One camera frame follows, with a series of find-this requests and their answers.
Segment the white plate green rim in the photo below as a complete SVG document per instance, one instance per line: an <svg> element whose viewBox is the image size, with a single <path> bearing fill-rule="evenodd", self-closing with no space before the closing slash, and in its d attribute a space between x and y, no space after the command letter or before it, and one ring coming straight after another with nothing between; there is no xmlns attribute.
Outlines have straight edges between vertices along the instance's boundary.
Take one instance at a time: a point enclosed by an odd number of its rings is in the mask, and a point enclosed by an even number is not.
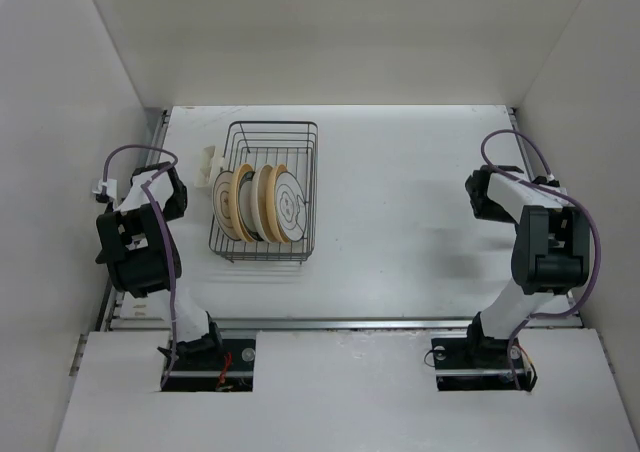
<svg viewBox="0 0 640 452"><path fill-rule="evenodd" d="M231 179L230 171L222 171L218 174L212 187L212 207L218 227L224 235L232 241L239 241L240 236L233 227L230 215Z"/></svg>
<svg viewBox="0 0 640 452"><path fill-rule="evenodd" d="M281 173L276 180L275 205L283 236L290 242L300 241L307 226L307 204L300 183L290 172Z"/></svg>

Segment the yellow bear plate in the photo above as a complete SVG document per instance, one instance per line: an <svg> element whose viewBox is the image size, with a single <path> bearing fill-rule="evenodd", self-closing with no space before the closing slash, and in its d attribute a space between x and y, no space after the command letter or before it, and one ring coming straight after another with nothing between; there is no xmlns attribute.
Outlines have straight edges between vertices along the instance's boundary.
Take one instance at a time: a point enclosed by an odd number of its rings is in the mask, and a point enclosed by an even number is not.
<svg viewBox="0 0 640 452"><path fill-rule="evenodd" d="M249 227L251 221L250 189L254 169L248 163L239 166L232 174L230 185L230 217L232 226L238 237L247 242L255 243L257 237Z"/></svg>

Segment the cream white plate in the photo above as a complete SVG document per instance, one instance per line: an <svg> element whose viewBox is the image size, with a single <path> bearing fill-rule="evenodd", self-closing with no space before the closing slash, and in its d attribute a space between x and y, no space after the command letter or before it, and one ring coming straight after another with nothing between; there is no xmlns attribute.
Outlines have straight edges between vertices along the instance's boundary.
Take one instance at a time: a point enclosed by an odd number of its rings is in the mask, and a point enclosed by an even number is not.
<svg viewBox="0 0 640 452"><path fill-rule="evenodd" d="M255 230L260 238L267 243L274 243L266 212L266 185L272 166L262 165L254 174L251 185L251 214Z"/></svg>

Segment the plate with patterned blue rim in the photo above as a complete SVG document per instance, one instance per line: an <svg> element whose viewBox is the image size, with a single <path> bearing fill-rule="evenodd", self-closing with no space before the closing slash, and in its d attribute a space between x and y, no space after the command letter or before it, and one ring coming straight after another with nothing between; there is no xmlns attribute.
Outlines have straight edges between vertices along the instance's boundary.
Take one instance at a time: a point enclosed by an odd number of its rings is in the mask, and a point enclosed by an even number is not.
<svg viewBox="0 0 640 452"><path fill-rule="evenodd" d="M238 207L240 218L247 233L258 242L264 240L258 210L258 198L253 183L255 172L246 172L240 180L238 192Z"/></svg>

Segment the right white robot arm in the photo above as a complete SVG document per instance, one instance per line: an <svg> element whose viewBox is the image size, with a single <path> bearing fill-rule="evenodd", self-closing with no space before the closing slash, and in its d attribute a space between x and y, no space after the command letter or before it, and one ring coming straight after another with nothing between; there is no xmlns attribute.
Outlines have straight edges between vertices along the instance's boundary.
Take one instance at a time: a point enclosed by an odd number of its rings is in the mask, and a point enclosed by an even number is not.
<svg viewBox="0 0 640 452"><path fill-rule="evenodd" d="M589 224L560 198L559 182L527 180L516 166L484 165L465 181L474 217L512 224L516 239L511 279L497 299L474 317L463 341L477 368L506 368L512 332L554 297L585 284L589 276Z"/></svg>

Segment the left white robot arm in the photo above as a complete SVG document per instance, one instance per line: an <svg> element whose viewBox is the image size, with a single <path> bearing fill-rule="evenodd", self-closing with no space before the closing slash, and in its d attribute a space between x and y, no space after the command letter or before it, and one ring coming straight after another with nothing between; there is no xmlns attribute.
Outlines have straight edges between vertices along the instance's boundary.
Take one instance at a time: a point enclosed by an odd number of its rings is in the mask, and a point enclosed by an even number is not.
<svg viewBox="0 0 640 452"><path fill-rule="evenodd" d="M225 355L219 329L187 289L170 289L181 277L181 259L154 211L158 207L167 222L176 220L184 216L187 200L187 188L168 162L136 169L123 202L96 219L101 243L96 262L107 267L116 290L146 299L175 330L175 343L161 350L166 357L209 369Z"/></svg>

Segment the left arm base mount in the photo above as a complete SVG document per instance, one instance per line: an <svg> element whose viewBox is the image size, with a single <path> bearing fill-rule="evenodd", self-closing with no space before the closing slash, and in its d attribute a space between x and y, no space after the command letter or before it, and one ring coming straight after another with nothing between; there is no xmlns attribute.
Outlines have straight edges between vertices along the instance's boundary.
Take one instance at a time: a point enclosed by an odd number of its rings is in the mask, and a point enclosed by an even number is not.
<svg viewBox="0 0 640 452"><path fill-rule="evenodd" d="M184 353L172 368L170 350L163 349L166 365L162 392L252 392L256 337L224 338L222 351Z"/></svg>

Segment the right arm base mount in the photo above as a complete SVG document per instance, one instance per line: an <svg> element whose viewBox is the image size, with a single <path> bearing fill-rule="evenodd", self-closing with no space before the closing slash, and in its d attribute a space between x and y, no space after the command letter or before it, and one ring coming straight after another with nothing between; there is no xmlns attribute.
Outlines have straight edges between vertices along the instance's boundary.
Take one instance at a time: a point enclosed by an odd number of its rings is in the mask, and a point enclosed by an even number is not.
<svg viewBox="0 0 640 452"><path fill-rule="evenodd" d="M471 356L465 338L436 336L423 362L435 370L439 392L532 392L538 382L536 368L518 342L509 352L499 348Z"/></svg>

